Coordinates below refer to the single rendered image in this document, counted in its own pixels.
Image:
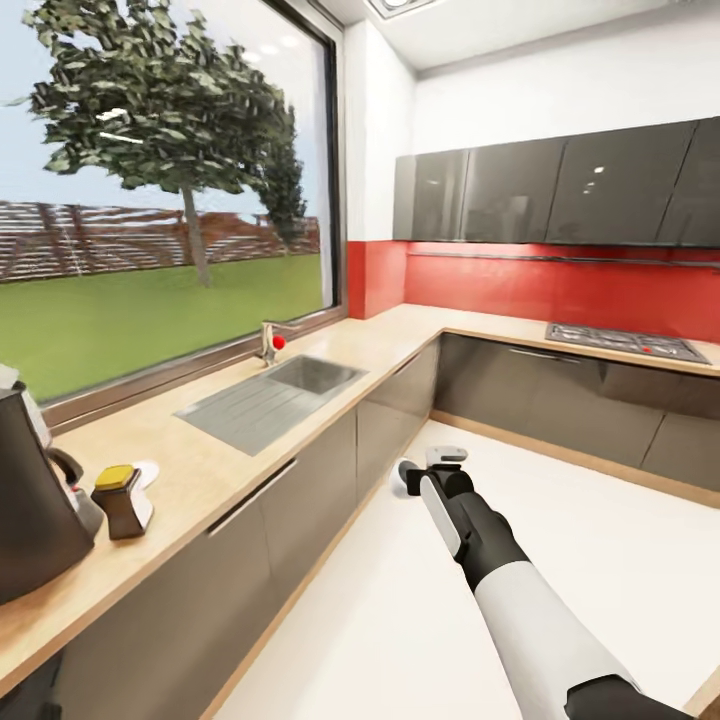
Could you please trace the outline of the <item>coffee cup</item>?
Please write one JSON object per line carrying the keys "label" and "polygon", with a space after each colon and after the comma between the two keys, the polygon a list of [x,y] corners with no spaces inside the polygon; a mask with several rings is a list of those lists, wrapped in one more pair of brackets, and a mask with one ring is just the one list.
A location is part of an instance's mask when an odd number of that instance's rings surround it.
{"label": "coffee cup", "polygon": [[389,491],[391,491],[393,497],[400,499],[401,501],[409,501],[409,499],[413,498],[413,496],[407,493],[406,472],[409,469],[419,468],[419,465],[413,463],[413,461],[409,461],[409,459],[405,457],[401,457],[396,461],[393,470],[391,470],[391,475],[388,477]]}

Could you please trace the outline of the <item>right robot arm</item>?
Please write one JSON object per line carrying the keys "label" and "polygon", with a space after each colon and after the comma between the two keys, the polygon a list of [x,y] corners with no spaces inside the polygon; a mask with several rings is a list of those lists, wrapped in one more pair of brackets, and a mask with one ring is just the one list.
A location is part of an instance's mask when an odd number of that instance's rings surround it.
{"label": "right robot arm", "polygon": [[461,564],[523,720],[697,720],[645,695],[629,670],[558,596],[461,469],[468,452],[424,446],[409,469],[452,558]]}

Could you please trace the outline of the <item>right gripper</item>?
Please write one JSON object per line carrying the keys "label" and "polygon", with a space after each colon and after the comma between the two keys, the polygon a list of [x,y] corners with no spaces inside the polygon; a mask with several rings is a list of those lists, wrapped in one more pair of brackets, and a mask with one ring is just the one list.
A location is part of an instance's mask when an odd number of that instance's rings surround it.
{"label": "right gripper", "polygon": [[409,469],[407,475],[407,493],[415,499],[420,497],[420,480],[424,474],[429,473],[429,469]]}

